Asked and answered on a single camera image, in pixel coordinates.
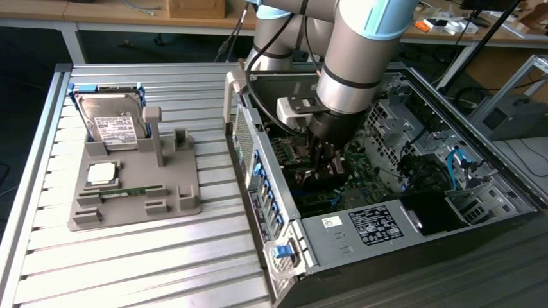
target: monitor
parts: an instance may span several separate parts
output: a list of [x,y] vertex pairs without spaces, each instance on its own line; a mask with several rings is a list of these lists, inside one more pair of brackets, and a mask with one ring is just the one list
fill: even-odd
[[463,0],[463,10],[506,11],[514,0]]
[[491,22],[480,17],[482,11],[506,11],[514,3],[514,0],[463,0],[460,8],[472,10],[474,13],[467,18],[476,26],[488,27]]

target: hard drive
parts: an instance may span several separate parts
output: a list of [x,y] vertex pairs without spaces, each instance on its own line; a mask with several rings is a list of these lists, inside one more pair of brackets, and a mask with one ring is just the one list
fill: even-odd
[[88,130],[88,141],[102,141],[108,150],[138,148],[150,137],[143,119],[144,91],[138,88],[79,89],[71,96]]

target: floor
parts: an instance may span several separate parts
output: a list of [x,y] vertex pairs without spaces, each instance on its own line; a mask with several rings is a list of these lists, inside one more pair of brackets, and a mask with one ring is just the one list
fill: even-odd
[[[224,36],[164,34],[164,45],[158,46],[155,36],[154,33],[82,31],[90,63],[211,62],[227,39]],[[251,47],[252,37],[239,38],[231,60],[246,58]],[[402,44],[394,60],[416,67],[428,80],[435,80],[447,69],[452,52],[454,46]],[[303,58],[306,55],[296,53],[295,59]],[[4,132],[0,134],[0,179],[6,166],[10,166],[6,180],[0,181],[3,230],[16,190],[6,192],[19,184],[52,71],[55,65],[70,62],[71,57],[58,31],[0,28],[0,61],[0,91],[4,93],[0,104],[0,129]],[[475,84],[467,76],[459,80],[460,86],[471,83]]]

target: warning label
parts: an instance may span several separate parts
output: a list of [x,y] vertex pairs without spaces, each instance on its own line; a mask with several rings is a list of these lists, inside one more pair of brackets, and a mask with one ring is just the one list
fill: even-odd
[[360,210],[348,215],[366,245],[371,246],[403,237],[386,206]]
[[131,117],[96,117],[95,124],[106,145],[138,143]]

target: motherboard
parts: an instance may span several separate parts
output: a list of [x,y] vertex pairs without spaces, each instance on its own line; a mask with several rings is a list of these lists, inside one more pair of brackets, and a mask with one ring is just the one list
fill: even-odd
[[307,138],[287,136],[272,138],[271,142],[302,217],[376,204],[392,194],[379,177],[379,169],[367,159],[358,142],[350,143],[342,155],[351,166],[347,182],[343,186],[323,191],[304,191],[295,185],[295,174],[311,169]]

